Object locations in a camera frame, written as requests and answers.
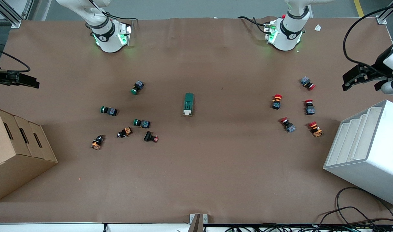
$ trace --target gray floor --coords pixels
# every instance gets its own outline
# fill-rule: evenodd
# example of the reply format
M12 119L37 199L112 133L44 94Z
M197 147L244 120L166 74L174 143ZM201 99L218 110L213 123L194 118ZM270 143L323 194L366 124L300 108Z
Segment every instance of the gray floor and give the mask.
M360 0L365 14L387 6L389 0ZM143 19L170 19L185 17L236 18L238 16L262 18L285 14L283 0L113 0L108 12L120 17ZM358 17L353 0L336 0L313 5L315 18ZM76 13L60 6L56 0L39 0L34 20L82 20ZM393 38L393 15L387 19ZM0 27L0 43L5 44L10 28Z

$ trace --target white shelf unit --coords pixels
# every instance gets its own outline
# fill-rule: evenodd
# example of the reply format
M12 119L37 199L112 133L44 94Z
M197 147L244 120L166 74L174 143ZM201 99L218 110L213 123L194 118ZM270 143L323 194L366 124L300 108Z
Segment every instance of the white shelf unit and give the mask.
M342 121L323 168L393 204L393 103Z

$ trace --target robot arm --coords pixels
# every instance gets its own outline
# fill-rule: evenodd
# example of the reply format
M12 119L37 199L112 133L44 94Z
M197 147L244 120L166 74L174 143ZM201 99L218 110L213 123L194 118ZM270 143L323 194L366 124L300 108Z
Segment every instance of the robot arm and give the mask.
M374 85L375 90L381 90L385 94L393 95L393 45L378 56L376 63L372 67L388 75L388 77L358 64L342 76L344 80L342 89L347 91L356 84L379 81Z
M82 19L84 19L88 25L101 25L107 19L107 17L100 12L95 5L89 0L56 0L61 6L73 10ZM105 12L102 7L109 6L111 0L96 0L96 5L100 10Z
M22 71L9 71L0 68L0 84L2 85L24 85L39 88L36 78L21 73Z
M308 5L329 3L333 0L284 0L288 5L288 12L292 15L300 16L304 13L304 9Z
M288 5L285 18L265 25L266 41L282 51L292 50L300 42L304 25L310 18L308 5L329 3L333 0L284 0Z
M111 0L56 0L61 6L71 9L82 17L93 32L96 44L107 53L119 51L128 45L131 26L110 19L102 7Z

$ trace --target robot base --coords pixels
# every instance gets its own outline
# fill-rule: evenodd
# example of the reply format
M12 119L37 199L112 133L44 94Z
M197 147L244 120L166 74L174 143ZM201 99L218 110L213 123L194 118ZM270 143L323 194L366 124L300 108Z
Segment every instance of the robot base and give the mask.
M123 46L129 45L130 34L132 33L132 26L126 25L125 23L118 22L117 20L112 20L116 27L114 33L108 38L108 41L101 41L101 37L97 38L93 36L96 40L96 44L106 53L115 53L119 51Z
M289 51L300 42L302 32L297 38L293 40L288 39L287 36L281 32L281 21L282 18L278 18L275 21L271 21L267 26L264 26L264 31L271 33L271 35L265 34L265 41L267 41L268 44L272 44L278 50Z

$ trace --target cardboard box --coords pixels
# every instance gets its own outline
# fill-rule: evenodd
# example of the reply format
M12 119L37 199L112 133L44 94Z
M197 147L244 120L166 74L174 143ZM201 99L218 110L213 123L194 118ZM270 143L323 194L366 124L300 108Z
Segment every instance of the cardboard box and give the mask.
M0 110L0 199L57 163L41 126Z

